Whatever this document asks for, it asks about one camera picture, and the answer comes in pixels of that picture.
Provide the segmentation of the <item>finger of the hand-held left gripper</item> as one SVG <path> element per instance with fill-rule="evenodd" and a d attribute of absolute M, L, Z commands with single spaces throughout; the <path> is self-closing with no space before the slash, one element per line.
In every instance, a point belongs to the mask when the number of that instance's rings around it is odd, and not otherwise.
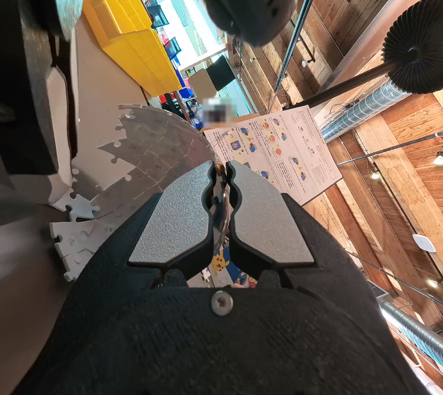
<path fill-rule="evenodd" d="M 65 78 L 57 67 L 53 67 L 48 75 L 48 100 L 58 162 L 56 173 L 48 177 L 51 183 L 48 201 L 49 204 L 54 204 L 73 184 L 67 87 Z"/>
<path fill-rule="evenodd" d="M 78 125 L 79 125 L 79 88 L 78 88 L 78 58 L 76 36 L 72 34 L 70 41 L 59 38 L 59 50 L 56 64 L 65 78 L 67 93 L 68 142 L 71 160 L 78 154 Z"/>

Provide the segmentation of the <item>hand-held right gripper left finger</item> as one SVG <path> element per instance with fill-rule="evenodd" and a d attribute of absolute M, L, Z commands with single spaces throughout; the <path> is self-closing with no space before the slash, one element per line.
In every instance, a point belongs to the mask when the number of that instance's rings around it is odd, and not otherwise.
<path fill-rule="evenodd" d="M 162 272 L 176 269 L 186 280 L 209 265 L 216 176 L 214 161 L 206 161 L 164 189 L 129 257 L 130 265 Z"/>

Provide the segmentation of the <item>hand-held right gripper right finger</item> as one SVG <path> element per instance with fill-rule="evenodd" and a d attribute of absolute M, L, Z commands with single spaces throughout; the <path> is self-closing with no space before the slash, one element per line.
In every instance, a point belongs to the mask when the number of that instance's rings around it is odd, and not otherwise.
<path fill-rule="evenodd" d="M 230 186 L 230 256 L 258 280 L 262 272 L 303 268 L 315 263 L 280 191 L 236 160 L 227 162 Z"/>

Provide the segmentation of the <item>partly built puzzle ball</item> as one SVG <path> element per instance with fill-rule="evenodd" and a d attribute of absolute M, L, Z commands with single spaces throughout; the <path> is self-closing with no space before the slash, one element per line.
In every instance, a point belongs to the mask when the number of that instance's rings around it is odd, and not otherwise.
<path fill-rule="evenodd" d="M 98 248 L 153 195 L 206 161 L 216 161 L 210 143 L 187 121 L 150 106 L 124 105 L 120 116 L 126 136 L 98 147 L 132 169 L 114 183 L 97 186 L 95 218 L 50 223 L 54 245 L 65 267 L 64 279 L 76 281 Z"/>

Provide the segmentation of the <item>colourful puzzle box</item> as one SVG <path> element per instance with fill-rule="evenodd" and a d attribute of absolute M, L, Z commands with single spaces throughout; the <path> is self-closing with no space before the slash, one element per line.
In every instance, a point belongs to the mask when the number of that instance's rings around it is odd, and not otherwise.
<path fill-rule="evenodd" d="M 239 269 L 230 255 L 230 247 L 222 247 L 216 253 L 208 267 L 214 287 L 226 286 L 255 288 L 256 279 Z"/>

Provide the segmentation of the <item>white instruction sheet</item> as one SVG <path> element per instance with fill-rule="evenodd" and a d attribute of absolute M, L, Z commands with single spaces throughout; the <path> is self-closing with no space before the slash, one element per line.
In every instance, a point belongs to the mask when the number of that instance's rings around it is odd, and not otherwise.
<path fill-rule="evenodd" d="M 237 161 L 305 205 L 342 180 L 307 106 L 203 132 L 218 159 Z"/>

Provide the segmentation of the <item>black square panel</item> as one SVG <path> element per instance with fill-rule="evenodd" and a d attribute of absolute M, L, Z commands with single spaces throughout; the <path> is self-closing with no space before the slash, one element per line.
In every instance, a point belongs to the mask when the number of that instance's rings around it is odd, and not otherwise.
<path fill-rule="evenodd" d="M 221 91 L 236 78 L 224 54 L 221 54 L 213 64 L 207 67 L 207 73 L 216 92 Z"/>

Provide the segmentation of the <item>yellow plastic bin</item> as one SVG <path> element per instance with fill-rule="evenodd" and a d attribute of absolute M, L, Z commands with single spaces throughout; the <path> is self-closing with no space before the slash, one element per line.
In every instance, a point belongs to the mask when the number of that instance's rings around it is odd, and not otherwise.
<path fill-rule="evenodd" d="M 142 0 L 83 0 L 82 12 L 102 51 L 150 96 L 181 88 Z"/>

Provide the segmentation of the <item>tan square panel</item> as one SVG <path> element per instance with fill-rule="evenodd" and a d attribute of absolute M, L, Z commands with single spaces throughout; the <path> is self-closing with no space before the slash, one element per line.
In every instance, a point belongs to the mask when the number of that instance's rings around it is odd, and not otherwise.
<path fill-rule="evenodd" d="M 188 78 L 189 85 L 198 98 L 216 96 L 217 90 L 206 69 L 200 69 Z"/>

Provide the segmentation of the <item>blue storage bins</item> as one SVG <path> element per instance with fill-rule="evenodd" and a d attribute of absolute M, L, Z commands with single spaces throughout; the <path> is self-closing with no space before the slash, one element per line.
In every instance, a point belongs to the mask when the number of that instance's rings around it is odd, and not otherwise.
<path fill-rule="evenodd" d="M 174 69 L 174 71 L 175 71 L 175 74 L 176 74 L 176 76 L 180 82 L 180 86 L 181 86 L 181 89 L 178 91 L 180 96 L 183 99 L 193 98 L 195 95 L 194 95 L 194 92 L 192 91 L 192 88 L 190 87 L 189 78 L 188 77 L 183 78 L 183 76 L 181 75 L 181 73 L 178 69 Z"/>

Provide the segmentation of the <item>ceiling vent grille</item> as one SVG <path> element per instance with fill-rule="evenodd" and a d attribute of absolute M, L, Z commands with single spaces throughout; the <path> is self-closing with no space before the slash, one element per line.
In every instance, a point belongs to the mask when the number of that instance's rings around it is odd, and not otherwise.
<path fill-rule="evenodd" d="M 366 279 L 366 282 L 368 283 L 368 286 L 370 287 L 374 297 L 377 300 L 387 300 L 391 298 L 391 294 L 384 290 L 383 288 L 376 285 L 374 282 Z"/>

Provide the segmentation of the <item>white ceiling device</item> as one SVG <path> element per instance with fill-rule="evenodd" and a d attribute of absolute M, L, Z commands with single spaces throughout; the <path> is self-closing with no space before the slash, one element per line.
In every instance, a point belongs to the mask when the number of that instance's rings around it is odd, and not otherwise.
<path fill-rule="evenodd" d="M 417 244 L 417 246 L 422 249 L 423 251 L 426 251 L 428 253 L 436 253 L 436 248 L 433 244 L 433 242 L 429 239 L 429 237 L 426 237 L 421 234 L 414 233 L 412 235 L 414 242 Z"/>

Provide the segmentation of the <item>black table lamp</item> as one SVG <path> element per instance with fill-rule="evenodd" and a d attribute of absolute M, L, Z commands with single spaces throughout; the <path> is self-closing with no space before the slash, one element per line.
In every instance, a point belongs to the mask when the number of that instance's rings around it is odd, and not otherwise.
<path fill-rule="evenodd" d="M 339 83 L 289 108 L 313 108 L 382 75 L 401 91 L 429 94 L 443 88 L 443 0 L 420 0 L 387 32 L 383 64 Z"/>

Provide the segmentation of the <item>metal ceiling rail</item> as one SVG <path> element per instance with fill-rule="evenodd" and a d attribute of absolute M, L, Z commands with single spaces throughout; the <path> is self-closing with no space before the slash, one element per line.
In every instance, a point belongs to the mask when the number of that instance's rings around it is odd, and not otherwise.
<path fill-rule="evenodd" d="M 292 32 L 292 36 L 291 39 L 289 41 L 289 44 L 287 45 L 287 50 L 285 53 L 285 56 L 281 62 L 281 69 L 280 69 L 280 73 L 277 77 L 277 82 L 275 87 L 278 88 L 284 78 L 284 75 L 288 74 L 291 79 L 292 82 L 299 94 L 299 96 L 302 99 L 307 99 L 309 96 L 313 95 L 311 88 L 309 87 L 309 85 L 307 84 L 304 76 L 301 74 L 300 70 L 296 70 L 296 73 L 294 76 L 292 76 L 289 72 L 289 65 L 291 63 L 291 59 L 292 59 L 292 55 L 294 53 L 295 47 L 296 47 L 296 43 L 298 41 L 298 39 L 301 37 L 301 31 L 305 25 L 305 21 L 307 19 L 307 15 L 311 9 L 313 0 L 303 0 L 301 6 L 299 6 L 299 2 L 296 2 L 296 10 L 298 12 L 298 17 L 297 20 L 295 22 L 295 26 Z"/>

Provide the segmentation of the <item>silver ventilation duct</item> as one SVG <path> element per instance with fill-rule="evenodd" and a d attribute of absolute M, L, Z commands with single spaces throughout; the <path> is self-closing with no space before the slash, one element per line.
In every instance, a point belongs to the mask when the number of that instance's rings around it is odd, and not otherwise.
<path fill-rule="evenodd" d="M 391 81 L 383 83 L 322 129 L 325 142 L 328 143 L 352 130 L 409 95 L 410 92 L 401 90 Z"/>
<path fill-rule="evenodd" d="M 391 302 L 380 300 L 378 304 L 386 321 L 395 326 L 422 353 L 443 366 L 443 339 L 441 336 Z"/>

